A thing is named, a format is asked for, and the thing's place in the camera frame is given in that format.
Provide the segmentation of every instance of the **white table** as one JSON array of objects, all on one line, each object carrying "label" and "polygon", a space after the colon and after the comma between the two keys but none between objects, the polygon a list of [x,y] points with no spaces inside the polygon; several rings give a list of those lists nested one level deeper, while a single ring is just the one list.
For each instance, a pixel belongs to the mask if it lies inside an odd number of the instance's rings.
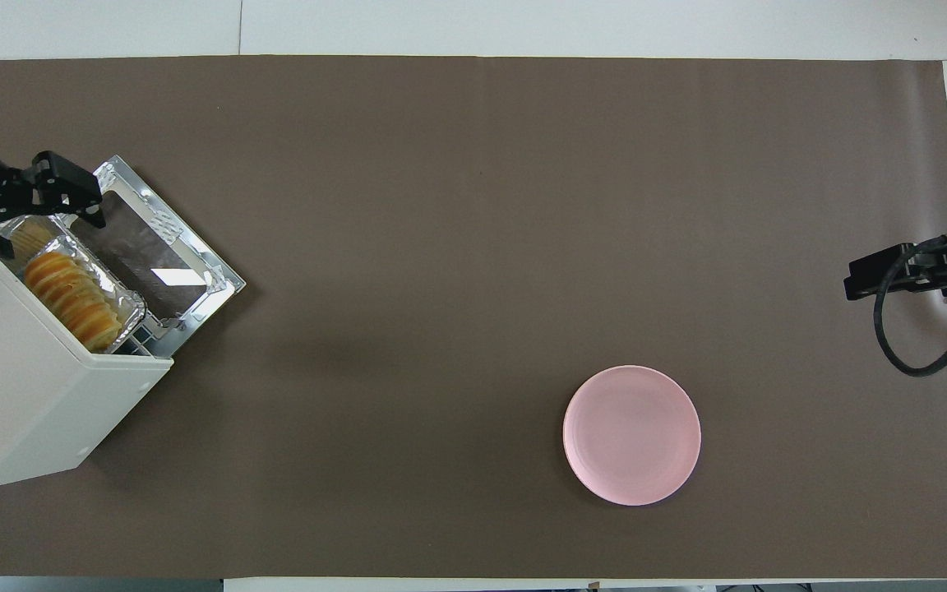
[{"label": "white table", "polygon": [[[234,53],[944,60],[947,90],[947,0],[0,0],[0,59]],[[227,581],[226,590],[515,590],[589,582],[249,578]],[[709,584],[602,581],[612,588]]]}]

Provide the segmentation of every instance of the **pink plate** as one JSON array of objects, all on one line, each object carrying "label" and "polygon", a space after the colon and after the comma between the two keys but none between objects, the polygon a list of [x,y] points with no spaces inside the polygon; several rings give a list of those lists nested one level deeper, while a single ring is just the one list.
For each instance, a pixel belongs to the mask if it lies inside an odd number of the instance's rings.
[{"label": "pink plate", "polygon": [[700,419],[685,391],[641,366],[602,370],[565,412],[565,456],[583,484],[610,502],[660,502],[700,457]]}]

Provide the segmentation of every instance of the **brown paper backdrop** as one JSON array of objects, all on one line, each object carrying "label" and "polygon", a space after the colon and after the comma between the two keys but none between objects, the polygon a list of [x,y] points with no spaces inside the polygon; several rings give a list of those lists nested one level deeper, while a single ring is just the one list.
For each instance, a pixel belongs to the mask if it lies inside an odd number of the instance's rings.
[{"label": "brown paper backdrop", "polygon": [[[0,62],[0,156],[122,155],[251,285],[75,471],[0,487],[0,574],[947,576],[947,370],[846,263],[947,231],[939,63]],[[910,359],[947,304],[894,297]],[[601,368],[700,463],[565,464]]]}]

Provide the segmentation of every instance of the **black cable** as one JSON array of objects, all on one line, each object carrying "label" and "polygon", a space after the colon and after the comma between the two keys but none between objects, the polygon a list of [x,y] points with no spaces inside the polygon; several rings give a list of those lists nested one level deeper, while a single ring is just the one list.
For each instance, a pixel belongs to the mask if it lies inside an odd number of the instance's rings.
[{"label": "black cable", "polygon": [[872,325],[875,326],[875,339],[879,341],[879,347],[883,349],[883,354],[886,356],[886,359],[890,360],[890,363],[899,371],[909,376],[930,376],[941,368],[946,367],[947,349],[945,349],[944,353],[937,357],[936,360],[933,360],[932,363],[928,363],[927,366],[920,368],[908,366],[908,364],[898,357],[894,349],[890,348],[890,342],[887,341],[886,333],[883,331],[883,301],[886,299],[888,289],[890,289],[890,286],[894,283],[894,278],[898,277],[898,273],[901,272],[905,263],[909,262],[909,260],[916,255],[939,250],[940,247],[945,245],[946,241],[947,239],[942,236],[926,240],[924,243],[917,244],[916,247],[909,248],[908,252],[898,257],[894,264],[890,266],[890,269],[886,271],[883,280],[879,284],[879,291],[875,292],[875,306],[872,308]]}]

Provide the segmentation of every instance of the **round plate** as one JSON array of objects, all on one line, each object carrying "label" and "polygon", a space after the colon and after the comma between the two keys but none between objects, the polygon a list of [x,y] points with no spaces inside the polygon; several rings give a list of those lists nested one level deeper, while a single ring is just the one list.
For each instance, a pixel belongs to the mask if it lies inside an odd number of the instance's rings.
[{"label": "round plate", "polygon": [[572,396],[562,433],[575,476],[623,506],[673,494],[700,457],[700,419],[689,396],[641,366],[591,376]]}]

